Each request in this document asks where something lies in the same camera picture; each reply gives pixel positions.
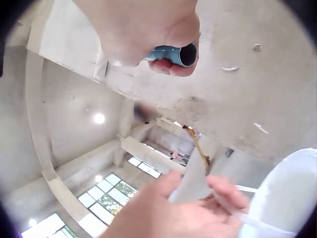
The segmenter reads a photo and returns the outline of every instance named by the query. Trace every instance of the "concrete wall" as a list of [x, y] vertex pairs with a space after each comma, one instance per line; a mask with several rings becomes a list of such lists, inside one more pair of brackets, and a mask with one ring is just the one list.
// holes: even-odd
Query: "concrete wall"
[[150, 130], [147, 139], [168, 151], [176, 151], [181, 154], [191, 154], [194, 149], [193, 140], [188, 134], [179, 137], [159, 126], [154, 126]]
[[[96, 175], [105, 177], [113, 172], [136, 189], [155, 181], [155, 178], [127, 162], [131, 157], [130, 154], [124, 156], [122, 168], [110, 165], [112, 157], [111, 154], [108, 158], [104, 158], [103, 164], [99, 163], [99, 167], [93, 165], [96, 165], [97, 162], [91, 161], [90, 164], [92, 165], [85, 167], [85, 173], [78, 172], [68, 177], [69, 174], [67, 174], [66, 169], [63, 169], [63, 166], [57, 173], [76, 197], [96, 184]], [[55, 199], [43, 177], [15, 190], [9, 196], [3, 198], [3, 202], [19, 232], [29, 229], [30, 218], [41, 221], [57, 212], [62, 219], [66, 219], [64, 222], [69, 227], [73, 226], [75, 230], [85, 233]]]
[[24, 104], [25, 62], [25, 48], [5, 48], [0, 79], [0, 195], [42, 176]]
[[[43, 64], [43, 87], [52, 150], [58, 165], [115, 137], [123, 96], [48, 60]], [[94, 122], [97, 113], [105, 116], [103, 124]]]

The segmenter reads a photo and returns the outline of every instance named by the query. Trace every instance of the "concrete beam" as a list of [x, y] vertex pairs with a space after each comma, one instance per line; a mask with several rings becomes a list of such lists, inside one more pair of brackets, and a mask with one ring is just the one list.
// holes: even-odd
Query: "concrete beam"
[[169, 158], [165, 158], [131, 136], [121, 138], [121, 147], [131, 155], [141, 159], [164, 174], [166, 174], [169, 170], [178, 170], [182, 174], [185, 173], [186, 168], [184, 166], [170, 160]]
[[187, 132], [182, 127], [175, 125], [173, 122], [167, 120], [166, 118], [157, 118], [156, 123], [159, 127], [162, 127], [163, 129], [174, 133], [179, 137], [185, 137], [185, 134], [187, 134]]
[[[122, 138], [126, 138], [127, 136], [129, 136], [131, 132], [131, 126], [134, 120], [133, 109], [134, 109], [134, 101], [126, 97], [123, 100], [122, 107], [121, 107], [120, 121], [119, 121], [118, 134], [117, 134], [118, 136]], [[125, 154], [125, 150], [123, 150], [122, 148], [119, 148], [116, 150], [114, 154], [114, 160], [113, 160], [113, 163], [116, 166], [118, 167], [122, 166], [124, 154]]]
[[[109, 167], [113, 161], [113, 152], [119, 147], [120, 142], [112, 140], [60, 166], [56, 173], [69, 190], [75, 195], [80, 195], [91, 187], [83, 187], [83, 183], [94, 178], [102, 168]], [[21, 232], [29, 228], [30, 217], [41, 221], [58, 208], [55, 195], [52, 194], [44, 177], [11, 192], [3, 198], [3, 203]]]
[[149, 129], [151, 129], [154, 125], [155, 125], [155, 121], [153, 120], [150, 121], [150, 123], [147, 125], [146, 124], [139, 125], [136, 128], [133, 128], [131, 130], [130, 136], [138, 141], [143, 141], [146, 138]]
[[25, 68], [25, 102], [31, 139], [42, 166], [42, 173], [48, 180], [56, 177], [55, 158], [51, 150], [46, 110], [42, 95], [43, 57], [28, 51]]

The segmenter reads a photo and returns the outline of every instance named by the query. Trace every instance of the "finger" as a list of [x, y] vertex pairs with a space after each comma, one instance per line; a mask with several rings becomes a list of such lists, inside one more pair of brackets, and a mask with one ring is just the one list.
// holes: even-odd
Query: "finger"
[[170, 75], [177, 76], [177, 77], [187, 77], [194, 72], [197, 65], [197, 61], [198, 59], [196, 58], [196, 61], [194, 62], [194, 64], [187, 68], [177, 64], [173, 64], [170, 68], [169, 73]]
[[172, 66], [173, 63], [168, 59], [161, 59], [154, 63], [153, 69], [157, 73], [170, 75], [170, 69]]
[[214, 189], [219, 196], [224, 197], [234, 207], [242, 209], [244, 212], [247, 211], [246, 209], [249, 207], [248, 197], [239, 192], [236, 186], [227, 179], [217, 176], [208, 176], [207, 184], [210, 188]]
[[180, 181], [181, 174], [178, 171], [173, 170], [160, 177], [156, 181], [154, 187], [161, 196], [168, 198], [170, 194], [178, 187]]
[[157, 60], [148, 61], [150, 70], [155, 71], [155, 69], [154, 69], [154, 64], [155, 64], [156, 62], [157, 62]]
[[197, 49], [196, 60], [194, 64], [187, 68], [174, 64], [170, 68], [171, 75], [177, 76], [177, 77], [187, 77], [187, 76], [190, 76], [194, 72], [198, 63], [198, 59], [199, 59], [199, 38], [196, 41], [194, 41], [193, 44], [196, 46], [196, 49]]

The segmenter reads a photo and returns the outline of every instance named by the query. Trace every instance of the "person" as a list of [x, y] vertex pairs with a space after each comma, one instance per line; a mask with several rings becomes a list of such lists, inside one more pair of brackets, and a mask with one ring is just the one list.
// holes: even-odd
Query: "person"
[[[177, 171], [138, 192], [115, 216], [101, 238], [235, 238], [242, 222], [223, 209], [213, 195], [183, 203], [168, 201], [180, 184]], [[225, 177], [206, 177], [208, 186], [246, 213], [249, 199]]]
[[134, 102], [134, 117], [144, 124], [149, 124], [152, 119], [155, 120], [156, 117], [160, 118], [161, 113], [155, 110], [155, 107], [151, 107], [143, 102]]
[[170, 154], [172, 156], [171, 159], [177, 159], [182, 165], [187, 165], [189, 158], [185, 158], [177, 152], [171, 152]]

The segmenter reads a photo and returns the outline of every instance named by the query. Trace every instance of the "pvc pipe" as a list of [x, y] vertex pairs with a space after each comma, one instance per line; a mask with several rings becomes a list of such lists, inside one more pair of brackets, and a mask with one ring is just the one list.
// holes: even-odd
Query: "pvc pipe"
[[185, 47], [176, 48], [173, 46], [161, 45], [155, 47], [151, 54], [148, 55], [145, 60], [161, 60], [168, 59], [174, 64], [178, 64], [182, 67], [190, 67], [196, 61], [196, 46], [192, 43]]

